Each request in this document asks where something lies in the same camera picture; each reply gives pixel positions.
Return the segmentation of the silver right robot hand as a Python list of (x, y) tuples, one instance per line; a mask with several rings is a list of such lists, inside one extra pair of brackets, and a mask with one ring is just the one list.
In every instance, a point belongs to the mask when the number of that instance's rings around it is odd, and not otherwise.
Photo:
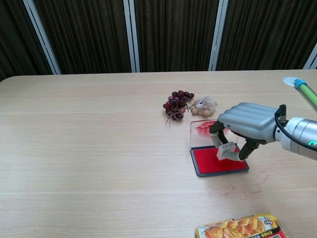
[[(244, 161), (262, 144), (275, 141), (277, 124), (276, 108), (254, 103), (239, 103), (218, 116), (209, 132), (214, 146), (218, 149), (219, 160)], [(228, 129), (245, 139), (244, 146), (236, 152), (234, 142), (229, 142), (224, 130)]]

